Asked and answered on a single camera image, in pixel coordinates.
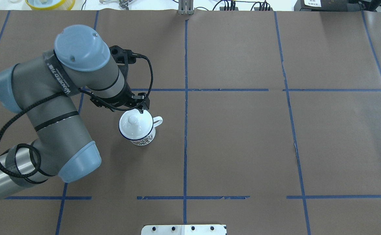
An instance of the metal bracket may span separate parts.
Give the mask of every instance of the metal bracket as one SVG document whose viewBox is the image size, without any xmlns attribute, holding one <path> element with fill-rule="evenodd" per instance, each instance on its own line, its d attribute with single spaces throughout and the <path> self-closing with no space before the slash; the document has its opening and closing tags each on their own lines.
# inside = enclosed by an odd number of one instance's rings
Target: metal bracket
<svg viewBox="0 0 381 235">
<path fill-rule="evenodd" d="M 132 0 L 120 0 L 119 6 L 123 9 L 129 10 L 128 3 L 132 2 Z"/>
<path fill-rule="evenodd" d="M 195 9 L 193 8 L 193 0 L 178 0 L 179 1 L 179 15 L 193 15 Z"/>
<path fill-rule="evenodd" d="M 226 225 L 144 226 L 141 235 L 226 235 Z"/>
</svg>

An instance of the power strip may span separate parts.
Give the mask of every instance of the power strip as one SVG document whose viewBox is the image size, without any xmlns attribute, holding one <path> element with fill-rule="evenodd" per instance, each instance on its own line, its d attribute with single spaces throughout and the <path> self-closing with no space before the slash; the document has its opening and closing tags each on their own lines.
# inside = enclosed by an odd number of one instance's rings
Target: power strip
<svg viewBox="0 0 381 235">
<path fill-rule="evenodd" d="M 260 8 L 254 8 L 254 10 L 261 11 Z M 273 8 L 270 8 L 270 11 L 273 11 Z"/>
<path fill-rule="evenodd" d="M 141 235 L 227 235 L 226 225 L 144 226 Z"/>
<path fill-rule="evenodd" d="M 224 11 L 228 11 L 228 10 L 226 10 L 226 7 L 219 7 L 219 10 L 224 10 Z"/>
</svg>

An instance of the yellow container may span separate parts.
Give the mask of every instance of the yellow container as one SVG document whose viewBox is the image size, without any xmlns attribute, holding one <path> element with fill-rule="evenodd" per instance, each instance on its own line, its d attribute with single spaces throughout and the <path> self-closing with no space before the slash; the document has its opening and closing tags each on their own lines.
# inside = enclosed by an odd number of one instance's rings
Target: yellow container
<svg viewBox="0 0 381 235">
<path fill-rule="evenodd" d="M 75 0 L 25 0 L 31 9 L 72 9 Z"/>
</svg>

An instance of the electrical cable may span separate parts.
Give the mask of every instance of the electrical cable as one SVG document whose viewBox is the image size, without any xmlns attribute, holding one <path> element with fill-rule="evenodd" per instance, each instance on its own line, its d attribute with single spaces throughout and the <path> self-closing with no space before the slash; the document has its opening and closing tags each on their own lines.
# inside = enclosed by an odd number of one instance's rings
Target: electrical cable
<svg viewBox="0 0 381 235">
<path fill-rule="evenodd" d="M 195 8 L 195 9 L 198 9 L 198 8 L 206 9 L 205 7 L 197 7 L 197 8 Z M 206 9 L 206 10 L 208 10 L 208 9 Z"/>
<path fill-rule="evenodd" d="M 85 6 L 85 3 L 86 3 L 87 0 L 85 0 L 85 2 L 83 3 L 82 5 L 82 8 L 80 10 L 83 10 L 83 7 Z"/>
<path fill-rule="evenodd" d="M 221 1 L 217 2 L 217 4 L 215 4 L 215 6 L 214 6 L 214 8 L 213 8 L 212 10 L 215 10 L 216 6 L 218 6 L 218 4 L 219 4 L 220 2 L 226 2 L 226 3 L 227 3 L 227 8 L 229 7 L 229 3 L 228 3 L 227 0 L 221 0 Z"/>
<path fill-rule="evenodd" d="M 150 59 L 147 58 L 147 56 L 145 55 L 140 55 L 140 54 L 136 54 L 138 55 L 137 58 L 143 58 L 145 60 L 147 60 L 147 63 L 148 63 L 148 66 L 150 67 L 150 74 L 151 74 L 151 80 L 150 80 L 150 86 L 148 88 L 148 92 L 147 92 L 147 95 L 144 97 L 144 100 L 141 101 L 139 104 L 137 104 L 136 106 L 134 107 L 131 107 L 131 108 L 127 108 L 127 109 L 122 109 L 122 108 L 117 108 L 117 107 L 114 107 L 112 106 L 111 104 L 108 104 L 106 103 L 105 101 L 103 101 L 101 98 L 99 98 L 98 96 L 94 95 L 93 93 L 91 92 L 87 92 L 87 91 L 84 91 L 82 89 L 79 89 L 79 91 L 83 94 L 86 94 L 86 95 L 89 95 L 90 97 L 98 100 L 99 102 L 101 102 L 102 104 L 104 104 L 105 107 L 109 108 L 109 109 L 112 109 L 112 110 L 118 110 L 118 111 L 130 111 L 130 110 L 133 110 L 135 108 L 137 108 L 138 106 L 142 105 L 148 98 L 148 96 L 150 95 L 150 92 L 151 92 L 151 87 L 153 86 L 153 67 L 151 66 L 151 63 L 150 63 Z"/>
<path fill-rule="evenodd" d="M 261 2 L 255 2 L 255 3 L 253 4 L 253 6 L 251 7 L 250 11 L 252 11 L 252 10 L 254 9 L 254 6 L 255 6 L 256 4 L 259 4 L 259 5 L 260 5 L 259 7 L 262 7 L 262 3 L 261 3 Z"/>
<path fill-rule="evenodd" d="M 0 143 L 1 143 L 1 139 L 2 137 L 4 136 L 5 134 L 5 131 L 10 127 L 10 125 L 12 125 L 12 123 L 14 123 L 17 119 L 19 119 L 22 115 L 24 115 L 25 113 L 27 113 L 28 111 L 32 110 L 33 108 L 39 106 L 40 104 L 43 104 L 49 100 L 52 100 L 56 97 L 59 97 L 61 95 L 65 95 L 64 92 L 59 92 L 59 93 L 56 93 L 54 95 L 50 95 L 49 97 L 47 98 L 44 98 L 40 101 L 37 101 L 35 102 L 34 104 L 31 104 L 30 106 L 26 107 L 25 109 L 23 109 L 21 112 L 19 112 L 17 115 L 15 115 L 11 120 L 9 120 L 3 127 L 2 129 L 0 130 Z M 15 177 L 15 178 L 27 178 L 27 177 L 31 177 L 33 176 L 35 173 L 37 173 L 37 171 L 40 169 L 40 166 L 41 166 L 41 155 L 40 155 L 40 152 L 33 146 L 31 147 L 28 147 L 28 146 L 24 146 L 23 148 L 28 148 L 28 149 L 31 149 L 36 155 L 37 155 L 37 164 L 34 166 L 34 170 L 28 174 L 17 174 L 17 173 L 14 173 L 10 170 L 8 170 L 7 168 L 5 168 L 1 161 L 0 161 L 0 170 L 2 172 L 4 172 L 5 174 L 11 176 L 11 177 Z"/>
<path fill-rule="evenodd" d="M 249 2 L 249 1 L 234 1 L 234 2 L 237 2 L 237 3 L 255 3 L 255 2 Z"/>
</svg>

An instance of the white label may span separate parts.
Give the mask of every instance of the white label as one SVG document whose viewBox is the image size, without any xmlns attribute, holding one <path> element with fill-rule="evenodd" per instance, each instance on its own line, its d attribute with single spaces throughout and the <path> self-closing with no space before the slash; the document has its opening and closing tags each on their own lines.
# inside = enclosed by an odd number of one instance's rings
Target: white label
<svg viewBox="0 0 381 235">
<path fill-rule="evenodd" d="M 321 7 L 321 0 L 304 0 L 305 5 L 312 6 L 316 8 Z"/>
</svg>

